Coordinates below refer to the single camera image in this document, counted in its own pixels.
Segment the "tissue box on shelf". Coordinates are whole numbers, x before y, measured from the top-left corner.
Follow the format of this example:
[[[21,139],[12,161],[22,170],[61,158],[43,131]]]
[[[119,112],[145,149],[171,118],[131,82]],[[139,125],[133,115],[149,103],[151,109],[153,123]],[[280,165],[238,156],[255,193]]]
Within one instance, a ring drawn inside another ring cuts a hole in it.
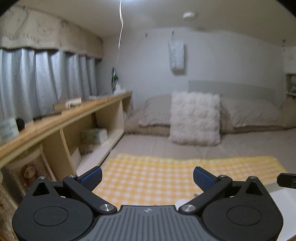
[[[81,140],[85,144],[103,144],[108,140],[107,129],[92,128],[80,132]]]

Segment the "beige embroidered valance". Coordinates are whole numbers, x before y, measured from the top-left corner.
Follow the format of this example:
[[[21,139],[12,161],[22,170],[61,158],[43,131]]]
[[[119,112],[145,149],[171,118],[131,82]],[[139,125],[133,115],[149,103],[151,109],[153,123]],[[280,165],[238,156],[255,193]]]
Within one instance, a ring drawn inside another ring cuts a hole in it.
[[[69,21],[24,6],[1,16],[1,48],[61,50],[96,59],[104,56],[102,39]]]

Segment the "beige right bed pillow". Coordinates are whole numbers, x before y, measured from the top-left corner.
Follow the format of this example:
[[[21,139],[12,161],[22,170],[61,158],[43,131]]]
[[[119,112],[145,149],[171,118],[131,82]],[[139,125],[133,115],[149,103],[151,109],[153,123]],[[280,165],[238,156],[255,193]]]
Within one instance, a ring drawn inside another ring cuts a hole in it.
[[[222,97],[221,109],[233,128],[284,126],[281,109],[267,100]]]

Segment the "wooden side shelf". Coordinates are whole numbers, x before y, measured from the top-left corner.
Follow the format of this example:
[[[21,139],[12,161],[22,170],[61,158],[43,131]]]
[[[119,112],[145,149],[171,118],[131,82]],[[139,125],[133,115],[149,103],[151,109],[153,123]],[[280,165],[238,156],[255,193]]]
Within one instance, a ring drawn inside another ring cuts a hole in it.
[[[1,167],[36,144],[42,144],[46,160],[58,180],[70,174],[81,175],[99,166],[122,138],[125,132],[124,112],[132,108],[132,91],[128,91],[89,100],[60,115],[31,121],[16,139],[1,147]],[[94,151],[74,167],[71,156],[82,143],[81,131],[95,127],[107,129],[107,141],[95,146]]]

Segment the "framed teddy picture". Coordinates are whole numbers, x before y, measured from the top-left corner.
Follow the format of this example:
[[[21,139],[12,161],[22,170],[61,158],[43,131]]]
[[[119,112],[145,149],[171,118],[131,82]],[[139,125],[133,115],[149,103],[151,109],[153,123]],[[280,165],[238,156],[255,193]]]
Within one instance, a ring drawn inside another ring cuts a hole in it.
[[[26,195],[39,177],[45,177],[49,181],[55,180],[42,145],[22,153],[4,167],[13,178],[22,197]]]

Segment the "grey window curtain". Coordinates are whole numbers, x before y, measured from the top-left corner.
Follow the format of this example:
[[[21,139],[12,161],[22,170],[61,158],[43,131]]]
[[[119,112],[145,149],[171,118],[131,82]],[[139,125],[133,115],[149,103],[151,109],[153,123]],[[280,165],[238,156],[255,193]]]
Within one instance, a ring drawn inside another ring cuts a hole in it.
[[[97,95],[96,63],[63,51],[1,49],[1,120],[31,121],[56,103]]]

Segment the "white shallow box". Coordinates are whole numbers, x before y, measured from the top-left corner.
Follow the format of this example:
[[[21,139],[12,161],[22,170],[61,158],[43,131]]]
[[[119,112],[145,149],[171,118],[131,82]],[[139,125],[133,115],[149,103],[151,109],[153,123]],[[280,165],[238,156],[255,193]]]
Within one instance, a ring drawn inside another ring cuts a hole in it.
[[[296,190],[280,187],[277,183],[272,183],[266,185],[265,187],[283,216],[283,228],[278,237],[278,240],[295,240]]]

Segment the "white ceiling light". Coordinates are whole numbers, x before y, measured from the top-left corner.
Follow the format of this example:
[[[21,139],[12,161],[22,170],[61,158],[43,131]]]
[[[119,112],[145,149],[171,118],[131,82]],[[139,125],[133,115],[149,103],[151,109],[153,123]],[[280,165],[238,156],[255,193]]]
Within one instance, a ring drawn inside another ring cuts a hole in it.
[[[197,16],[197,13],[194,11],[187,11],[183,13],[183,19],[186,21],[194,20]]]

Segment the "yellow checkered blanket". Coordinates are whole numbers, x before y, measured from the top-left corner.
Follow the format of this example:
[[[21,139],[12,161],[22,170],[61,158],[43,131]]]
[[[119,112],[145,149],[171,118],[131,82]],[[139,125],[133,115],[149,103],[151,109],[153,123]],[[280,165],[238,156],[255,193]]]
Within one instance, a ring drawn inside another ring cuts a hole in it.
[[[172,205],[202,193],[193,180],[196,166],[215,176],[226,174],[236,181],[257,176],[264,185],[274,183],[278,174],[286,171],[272,156],[178,160],[118,154],[103,164],[102,181],[93,193],[117,208]]]

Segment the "green glass bottle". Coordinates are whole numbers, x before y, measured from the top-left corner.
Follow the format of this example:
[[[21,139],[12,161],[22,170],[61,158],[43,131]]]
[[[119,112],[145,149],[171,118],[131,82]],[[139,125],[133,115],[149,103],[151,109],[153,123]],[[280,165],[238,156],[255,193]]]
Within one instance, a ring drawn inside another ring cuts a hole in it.
[[[112,93],[115,92],[117,84],[118,84],[118,76],[116,74],[115,67],[113,67],[112,74],[111,74],[111,91],[112,91]]]

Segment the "white right shelf unit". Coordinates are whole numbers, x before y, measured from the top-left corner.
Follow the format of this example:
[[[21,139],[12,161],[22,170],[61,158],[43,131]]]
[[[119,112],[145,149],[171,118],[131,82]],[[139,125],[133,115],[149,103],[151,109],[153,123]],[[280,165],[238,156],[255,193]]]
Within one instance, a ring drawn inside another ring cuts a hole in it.
[[[285,94],[287,98],[295,100],[295,46],[283,49],[283,63],[285,71]]]

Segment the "beige left bed pillow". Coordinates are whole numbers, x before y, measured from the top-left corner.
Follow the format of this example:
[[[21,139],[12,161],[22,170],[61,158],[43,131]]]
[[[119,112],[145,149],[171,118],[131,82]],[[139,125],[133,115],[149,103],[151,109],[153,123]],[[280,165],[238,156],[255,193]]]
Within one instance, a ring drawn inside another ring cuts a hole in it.
[[[171,95],[151,97],[145,101],[144,112],[138,124],[147,126],[169,126],[171,118]]]

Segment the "beige rolled duvet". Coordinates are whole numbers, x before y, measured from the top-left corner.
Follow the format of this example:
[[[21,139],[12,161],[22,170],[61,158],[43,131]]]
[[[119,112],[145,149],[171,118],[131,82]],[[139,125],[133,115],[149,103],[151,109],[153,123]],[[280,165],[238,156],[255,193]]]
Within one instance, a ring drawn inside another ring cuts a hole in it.
[[[138,121],[144,115],[144,108],[134,111],[129,118],[125,119],[125,133],[139,135],[169,136],[169,126],[139,126]]]

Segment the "small sign on shelf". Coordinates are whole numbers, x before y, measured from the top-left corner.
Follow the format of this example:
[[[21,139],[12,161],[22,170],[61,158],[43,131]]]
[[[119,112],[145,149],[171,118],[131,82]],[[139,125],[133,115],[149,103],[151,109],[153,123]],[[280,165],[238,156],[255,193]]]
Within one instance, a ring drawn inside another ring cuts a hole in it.
[[[75,98],[75,99],[71,99],[65,102],[65,107],[66,109],[72,109],[78,106],[81,106],[82,104],[82,98]]]

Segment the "white fluffy pillow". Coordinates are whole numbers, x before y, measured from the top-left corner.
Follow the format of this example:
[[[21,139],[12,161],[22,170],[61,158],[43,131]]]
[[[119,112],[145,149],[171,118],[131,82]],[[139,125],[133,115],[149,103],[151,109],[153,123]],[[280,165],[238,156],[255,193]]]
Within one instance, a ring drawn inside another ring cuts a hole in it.
[[[220,144],[220,95],[173,92],[169,139],[181,145]]]

